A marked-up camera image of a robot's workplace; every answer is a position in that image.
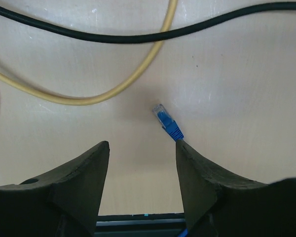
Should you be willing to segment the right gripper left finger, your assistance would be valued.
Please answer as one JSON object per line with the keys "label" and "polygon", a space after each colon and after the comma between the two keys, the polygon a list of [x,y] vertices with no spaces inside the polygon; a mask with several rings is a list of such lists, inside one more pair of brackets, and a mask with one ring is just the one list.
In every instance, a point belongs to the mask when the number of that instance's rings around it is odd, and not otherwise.
{"label": "right gripper left finger", "polygon": [[0,237],[92,237],[109,157],[102,141],[46,173],[0,186]]}

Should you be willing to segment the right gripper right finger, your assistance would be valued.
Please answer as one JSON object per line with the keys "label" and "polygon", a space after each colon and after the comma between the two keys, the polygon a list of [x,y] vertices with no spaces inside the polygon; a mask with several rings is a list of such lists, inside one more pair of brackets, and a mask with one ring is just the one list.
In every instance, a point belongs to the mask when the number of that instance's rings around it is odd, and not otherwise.
{"label": "right gripper right finger", "polygon": [[188,236],[296,237],[296,178],[264,184],[237,175],[176,142]]}

